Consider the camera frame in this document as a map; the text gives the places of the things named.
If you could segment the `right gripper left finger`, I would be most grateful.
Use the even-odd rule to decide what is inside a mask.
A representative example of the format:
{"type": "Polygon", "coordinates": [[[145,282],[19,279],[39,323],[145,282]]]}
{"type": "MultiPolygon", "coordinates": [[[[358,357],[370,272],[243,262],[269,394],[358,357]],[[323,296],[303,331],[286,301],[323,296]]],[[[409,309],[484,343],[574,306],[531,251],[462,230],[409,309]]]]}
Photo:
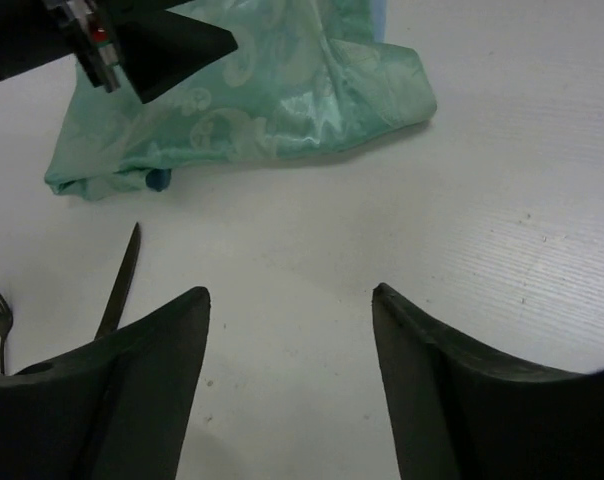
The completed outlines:
{"type": "Polygon", "coordinates": [[[173,479],[211,299],[194,287],[65,354],[0,375],[0,479],[173,479]]]}

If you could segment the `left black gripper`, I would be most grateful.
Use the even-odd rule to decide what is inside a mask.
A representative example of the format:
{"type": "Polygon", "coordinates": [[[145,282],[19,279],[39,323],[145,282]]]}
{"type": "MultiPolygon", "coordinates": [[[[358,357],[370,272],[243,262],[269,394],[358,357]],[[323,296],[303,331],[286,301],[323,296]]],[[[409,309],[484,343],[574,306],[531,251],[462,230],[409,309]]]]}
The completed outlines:
{"type": "Polygon", "coordinates": [[[238,49],[223,28],[173,12],[180,1],[0,1],[0,82],[72,55],[91,84],[120,87],[120,64],[149,103],[238,49]]]}

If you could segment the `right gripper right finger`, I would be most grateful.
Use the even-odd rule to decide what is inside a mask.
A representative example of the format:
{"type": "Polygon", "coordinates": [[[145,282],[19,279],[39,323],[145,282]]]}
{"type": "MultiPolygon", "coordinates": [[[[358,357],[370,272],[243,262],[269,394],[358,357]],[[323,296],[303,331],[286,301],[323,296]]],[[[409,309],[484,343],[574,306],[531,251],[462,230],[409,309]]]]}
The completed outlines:
{"type": "Polygon", "coordinates": [[[373,331],[404,479],[604,479],[604,369],[499,351],[387,284],[373,331]]]}

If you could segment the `green patterned cloth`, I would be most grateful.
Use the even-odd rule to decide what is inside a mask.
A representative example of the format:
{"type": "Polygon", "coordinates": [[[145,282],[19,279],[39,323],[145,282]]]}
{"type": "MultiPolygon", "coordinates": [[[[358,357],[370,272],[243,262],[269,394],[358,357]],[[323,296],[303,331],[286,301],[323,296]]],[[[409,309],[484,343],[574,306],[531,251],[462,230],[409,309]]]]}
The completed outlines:
{"type": "Polygon", "coordinates": [[[173,170],[339,152],[429,121],[418,53],[386,44],[379,1],[192,1],[178,13],[230,30],[238,49],[150,103],[77,77],[45,173],[88,201],[168,187],[173,170]]]}

